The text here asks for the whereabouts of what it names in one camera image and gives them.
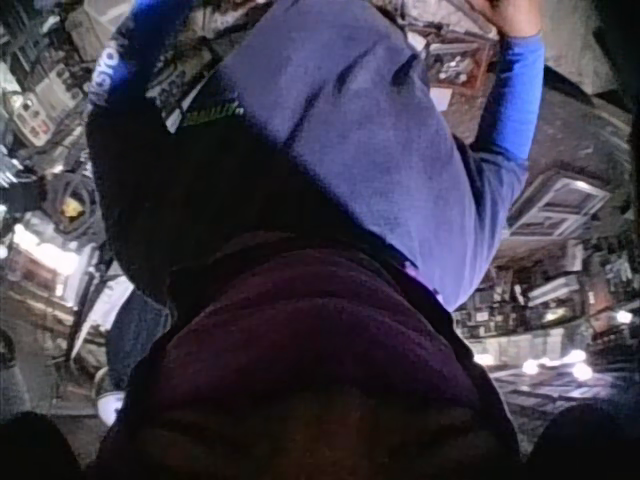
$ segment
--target hand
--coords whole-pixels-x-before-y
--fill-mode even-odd
[[[542,30],[541,0],[467,0],[508,37],[530,37]]]

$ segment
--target person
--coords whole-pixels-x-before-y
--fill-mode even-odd
[[[520,193],[544,68],[537,0],[501,32],[476,141],[364,0],[277,0],[169,133],[145,99],[193,1],[138,0],[87,126],[115,255],[173,326],[95,478],[516,478],[518,440],[449,310]]]

